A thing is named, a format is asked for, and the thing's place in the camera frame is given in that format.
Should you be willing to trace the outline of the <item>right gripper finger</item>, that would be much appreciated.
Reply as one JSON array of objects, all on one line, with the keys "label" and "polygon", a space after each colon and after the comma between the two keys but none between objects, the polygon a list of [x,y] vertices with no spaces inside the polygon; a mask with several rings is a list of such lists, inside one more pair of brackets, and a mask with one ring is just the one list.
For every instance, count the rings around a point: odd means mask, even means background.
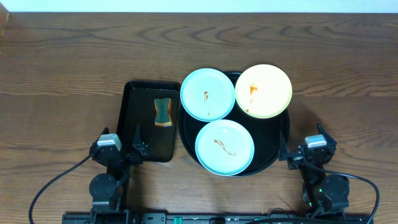
[{"label": "right gripper finger", "polygon": [[321,134],[328,145],[337,145],[337,142],[325,131],[323,126],[318,123],[317,124],[318,133]]},{"label": "right gripper finger", "polygon": [[284,135],[283,135],[282,131],[280,131],[279,137],[280,137],[279,152],[280,153],[287,153],[287,145],[286,145],[286,141],[285,141],[285,138],[284,138]]}]

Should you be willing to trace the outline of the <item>orange green sponge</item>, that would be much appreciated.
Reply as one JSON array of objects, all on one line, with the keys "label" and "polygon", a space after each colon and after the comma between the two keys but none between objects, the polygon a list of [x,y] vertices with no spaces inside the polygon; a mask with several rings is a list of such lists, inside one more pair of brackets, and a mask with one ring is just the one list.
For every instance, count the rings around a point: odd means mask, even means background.
[{"label": "orange green sponge", "polygon": [[155,106],[155,125],[166,127],[173,125],[172,121],[172,99],[156,98]]}]

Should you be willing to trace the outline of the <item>light blue plate front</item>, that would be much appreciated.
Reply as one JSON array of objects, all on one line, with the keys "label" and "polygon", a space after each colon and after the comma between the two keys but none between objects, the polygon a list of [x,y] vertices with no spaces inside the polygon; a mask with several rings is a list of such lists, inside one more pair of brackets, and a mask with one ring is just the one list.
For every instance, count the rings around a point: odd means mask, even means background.
[{"label": "light blue plate front", "polygon": [[254,157],[254,141],[241,124],[221,119],[206,124],[195,140],[195,154],[209,172],[234,176],[249,167]]}]

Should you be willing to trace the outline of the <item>yellow plate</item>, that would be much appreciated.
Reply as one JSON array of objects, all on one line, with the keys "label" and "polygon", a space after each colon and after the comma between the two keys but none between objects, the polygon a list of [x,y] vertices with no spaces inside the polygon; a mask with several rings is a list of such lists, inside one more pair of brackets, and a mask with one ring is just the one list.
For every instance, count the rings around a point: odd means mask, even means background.
[{"label": "yellow plate", "polygon": [[292,84],[279,67],[260,64],[249,67],[235,85],[238,106],[249,116],[273,118],[283,112],[292,99]]}]

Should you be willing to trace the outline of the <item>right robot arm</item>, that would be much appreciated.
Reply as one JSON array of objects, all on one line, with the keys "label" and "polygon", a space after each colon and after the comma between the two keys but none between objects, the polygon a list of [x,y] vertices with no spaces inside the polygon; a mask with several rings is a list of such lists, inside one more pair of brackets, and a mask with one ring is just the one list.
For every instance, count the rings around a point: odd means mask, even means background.
[{"label": "right robot arm", "polygon": [[289,153],[282,133],[279,134],[279,160],[287,161],[290,170],[298,169],[303,182],[303,200],[315,218],[326,214],[343,213],[349,206],[349,180],[338,174],[326,175],[323,166],[336,151],[336,141],[317,125],[318,134],[305,138],[297,152]]}]

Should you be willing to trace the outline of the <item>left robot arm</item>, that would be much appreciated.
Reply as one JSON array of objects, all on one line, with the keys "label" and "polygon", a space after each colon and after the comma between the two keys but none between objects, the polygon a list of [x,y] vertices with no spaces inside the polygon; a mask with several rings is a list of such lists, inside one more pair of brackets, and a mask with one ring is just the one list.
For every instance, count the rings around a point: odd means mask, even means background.
[{"label": "left robot arm", "polygon": [[90,182],[93,203],[87,223],[142,222],[141,215],[126,205],[131,166],[141,165],[141,152],[147,150],[140,126],[136,127],[132,146],[132,151],[122,152],[121,140],[117,134],[111,134],[108,128],[104,128],[91,144],[89,155],[93,161],[105,166],[106,172],[98,174]]}]

